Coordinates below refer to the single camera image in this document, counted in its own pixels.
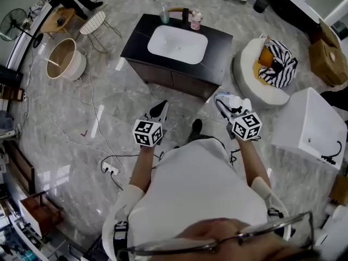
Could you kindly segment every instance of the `round white ottoman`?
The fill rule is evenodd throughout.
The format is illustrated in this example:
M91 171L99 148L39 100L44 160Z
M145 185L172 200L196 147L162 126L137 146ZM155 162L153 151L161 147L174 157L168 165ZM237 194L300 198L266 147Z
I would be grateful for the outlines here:
M273 108L286 104L295 90L294 78L284 88L264 85L255 78L253 65L259 59L266 38L251 40L233 59L233 75L241 93L252 102L253 107Z

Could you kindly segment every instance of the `electric fan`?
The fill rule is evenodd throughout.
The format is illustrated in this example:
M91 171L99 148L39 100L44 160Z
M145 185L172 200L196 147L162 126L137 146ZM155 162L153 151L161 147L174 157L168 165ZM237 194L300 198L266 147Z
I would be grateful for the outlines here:
M33 47L37 47L43 38L43 34L39 34L37 37L34 37L24 31L26 26L27 14L22 9L14 9L9 12L1 22L0 25L0 37L4 41L13 41L15 40L21 32L32 37L34 40Z

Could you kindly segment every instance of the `cardboard box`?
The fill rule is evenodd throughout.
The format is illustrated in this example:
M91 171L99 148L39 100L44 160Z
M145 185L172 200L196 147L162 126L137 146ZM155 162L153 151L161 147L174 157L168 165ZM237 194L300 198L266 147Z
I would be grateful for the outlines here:
M320 24L317 30L309 33L308 35L311 44L314 44L319 40L323 40L329 46L340 49L340 44L336 35L332 32L330 27L325 24L323 20L320 20Z
M348 204L348 177L337 175L331 189L330 198L341 205Z
M309 47L310 68L327 85L341 85L348 80L348 67L340 49L322 40Z

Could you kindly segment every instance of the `bottle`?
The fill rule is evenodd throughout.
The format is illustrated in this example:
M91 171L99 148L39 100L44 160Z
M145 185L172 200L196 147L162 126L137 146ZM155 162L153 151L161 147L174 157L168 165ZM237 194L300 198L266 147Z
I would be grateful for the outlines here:
M195 9L192 12L192 18L191 18L191 28L193 30L199 30L201 26L201 20L202 20L202 13L199 9Z
M164 3L162 3L162 11L159 13L159 16L163 24L167 24L169 22L169 12Z

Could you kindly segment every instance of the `power strip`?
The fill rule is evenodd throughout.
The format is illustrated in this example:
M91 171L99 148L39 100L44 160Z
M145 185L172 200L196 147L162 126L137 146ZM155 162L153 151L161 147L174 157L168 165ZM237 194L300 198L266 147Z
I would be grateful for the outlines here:
M108 164L106 161L103 162L103 168L104 171L109 171L110 173L113 171L114 175L119 173L119 170L117 168L114 168L113 166L111 166L111 164Z

